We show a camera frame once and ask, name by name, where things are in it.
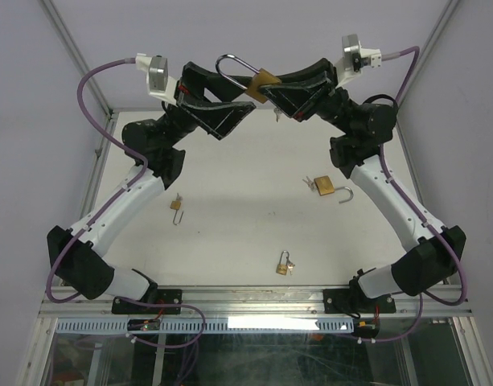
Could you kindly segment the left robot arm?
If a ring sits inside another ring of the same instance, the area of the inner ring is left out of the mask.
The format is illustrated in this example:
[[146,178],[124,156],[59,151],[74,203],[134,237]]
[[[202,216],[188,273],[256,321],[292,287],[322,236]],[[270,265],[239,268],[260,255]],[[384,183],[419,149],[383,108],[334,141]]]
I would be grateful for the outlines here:
[[[239,102],[248,89],[248,76],[226,76],[188,63],[175,80],[160,65],[161,57],[135,56],[103,64],[87,72],[76,90],[80,110],[100,134],[121,148],[134,161],[129,173],[105,202],[71,227],[55,226],[47,234],[51,270],[46,295],[60,302],[51,290],[54,277],[66,281],[79,296],[93,300],[102,294],[128,298],[140,312],[151,311],[157,303],[158,285],[136,269],[108,264],[104,256],[125,226],[153,199],[163,194],[180,176],[185,151],[176,145],[197,128],[217,139],[231,133],[255,105]],[[87,110],[84,86],[96,74],[124,65],[146,73],[148,89],[158,97],[164,110],[157,120],[136,121],[122,131],[120,141],[107,133]]]

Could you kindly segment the brass padlock with keys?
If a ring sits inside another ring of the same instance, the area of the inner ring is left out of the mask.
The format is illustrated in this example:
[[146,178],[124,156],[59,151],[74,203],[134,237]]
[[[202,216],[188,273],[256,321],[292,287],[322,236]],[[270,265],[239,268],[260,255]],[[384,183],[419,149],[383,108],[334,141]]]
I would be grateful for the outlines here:
[[288,261],[289,261],[290,253],[287,250],[283,250],[281,252],[277,267],[276,274],[285,276],[288,272]]

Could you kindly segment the medium brass padlock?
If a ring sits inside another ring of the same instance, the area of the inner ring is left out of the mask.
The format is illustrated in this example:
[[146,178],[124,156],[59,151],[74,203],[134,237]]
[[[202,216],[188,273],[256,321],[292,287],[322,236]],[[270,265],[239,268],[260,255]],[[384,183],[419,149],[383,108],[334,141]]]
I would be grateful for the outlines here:
[[[232,60],[240,64],[242,67],[247,68],[253,73],[253,77],[247,85],[243,85],[238,80],[221,70],[220,65],[225,60]],[[229,83],[234,84],[238,88],[241,88],[247,96],[261,104],[266,103],[268,101],[268,98],[260,92],[260,87],[281,83],[280,78],[266,71],[264,68],[257,69],[233,54],[224,54],[219,56],[215,63],[215,69],[216,72],[224,79],[226,79]]]

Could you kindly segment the small brass padlock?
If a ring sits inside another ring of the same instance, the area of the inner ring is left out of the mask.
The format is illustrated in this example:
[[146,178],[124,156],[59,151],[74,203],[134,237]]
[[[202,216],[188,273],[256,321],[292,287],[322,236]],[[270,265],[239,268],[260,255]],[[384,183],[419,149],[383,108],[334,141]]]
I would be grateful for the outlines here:
[[183,205],[182,199],[173,200],[170,204],[170,209],[174,211],[174,216],[172,220],[172,224],[174,226],[180,225],[182,221],[184,215],[184,210],[182,209],[182,205]]

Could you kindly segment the large brass padlock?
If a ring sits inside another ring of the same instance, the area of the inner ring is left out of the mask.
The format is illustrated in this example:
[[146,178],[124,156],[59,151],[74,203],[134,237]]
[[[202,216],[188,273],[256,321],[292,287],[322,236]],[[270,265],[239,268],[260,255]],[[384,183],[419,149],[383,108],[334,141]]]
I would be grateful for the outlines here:
[[338,191],[346,192],[347,198],[340,200],[340,204],[350,202],[354,198],[353,190],[350,187],[336,187],[328,175],[314,178],[313,183],[320,196],[331,195]]

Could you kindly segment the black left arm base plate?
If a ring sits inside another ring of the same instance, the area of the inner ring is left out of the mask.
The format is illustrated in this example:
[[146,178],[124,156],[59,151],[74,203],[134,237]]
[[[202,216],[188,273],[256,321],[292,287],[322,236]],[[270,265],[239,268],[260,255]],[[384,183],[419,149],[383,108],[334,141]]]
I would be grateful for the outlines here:
[[182,300],[183,291],[181,289],[157,288],[138,301],[130,302],[124,298],[115,298],[111,313],[119,315],[180,314],[179,305]]

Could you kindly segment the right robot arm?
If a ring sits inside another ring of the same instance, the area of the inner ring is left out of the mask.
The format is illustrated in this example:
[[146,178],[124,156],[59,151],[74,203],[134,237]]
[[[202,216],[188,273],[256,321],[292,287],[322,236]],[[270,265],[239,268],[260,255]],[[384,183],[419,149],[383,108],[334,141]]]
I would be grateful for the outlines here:
[[345,89],[361,76],[366,64],[361,59],[353,64],[320,60],[259,88],[288,117],[305,121],[318,116],[342,131],[342,136],[330,140],[332,164],[376,205],[405,250],[392,264],[358,272],[351,280],[348,301],[358,311],[370,309],[386,294],[427,294],[430,287],[455,273],[466,279],[460,265],[464,231],[446,227],[426,210],[386,162],[384,144],[393,137],[397,102],[389,97],[383,104],[384,95],[378,94],[358,104]]

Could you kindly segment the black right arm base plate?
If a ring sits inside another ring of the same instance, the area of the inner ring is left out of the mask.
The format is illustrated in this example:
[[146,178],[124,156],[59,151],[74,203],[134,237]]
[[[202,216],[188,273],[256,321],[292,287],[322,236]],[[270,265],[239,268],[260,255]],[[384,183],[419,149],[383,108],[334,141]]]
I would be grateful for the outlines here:
[[326,314],[345,314],[359,318],[361,314],[395,314],[396,303],[390,295],[367,298],[350,288],[324,289],[323,305]]

